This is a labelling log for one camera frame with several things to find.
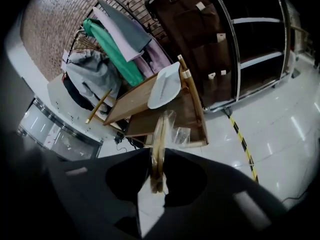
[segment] white tiled floor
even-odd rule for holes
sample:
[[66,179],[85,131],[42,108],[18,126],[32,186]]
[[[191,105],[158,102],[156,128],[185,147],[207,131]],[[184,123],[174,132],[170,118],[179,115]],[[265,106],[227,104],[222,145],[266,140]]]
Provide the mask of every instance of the white tiled floor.
[[[301,59],[296,68],[300,76],[234,105],[232,114],[252,155],[259,183],[280,200],[304,192],[319,156],[320,74]],[[233,166],[252,177],[228,117],[221,111],[205,117],[209,145],[184,151]],[[125,152],[111,148],[112,141],[103,146],[100,156]],[[124,146],[128,151],[133,149],[126,142],[119,144],[118,149]],[[143,235],[163,212],[164,195],[152,196],[149,186],[146,183],[139,193]],[[284,202],[288,208],[295,203]]]

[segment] black and yellow striped tape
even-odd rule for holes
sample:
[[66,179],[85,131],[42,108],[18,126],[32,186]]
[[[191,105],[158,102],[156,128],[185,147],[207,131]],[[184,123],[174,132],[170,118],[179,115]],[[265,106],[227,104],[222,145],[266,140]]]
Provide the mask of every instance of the black and yellow striped tape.
[[251,169],[251,172],[252,172],[253,179],[257,183],[259,183],[258,174],[257,174],[257,171],[255,169],[255,163],[254,163],[254,160],[253,160],[253,158],[252,158],[252,156],[251,156],[251,154],[250,154],[250,152],[248,150],[247,143],[246,143],[244,137],[242,136],[242,134],[240,133],[239,127],[238,127],[237,123],[235,122],[235,120],[229,115],[228,115],[228,118],[229,118],[229,120],[230,120],[230,122],[231,122],[231,124],[232,124],[232,126],[233,126],[233,128],[234,128],[234,130],[236,132],[236,134],[238,135],[238,137],[239,137],[239,139],[241,141],[242,148],[243,148],[243,150],[244,150],[244,152],[246,154],[246,157],[248,158],[248,162],[249,162],[249,166],[250,166],[250,169]]

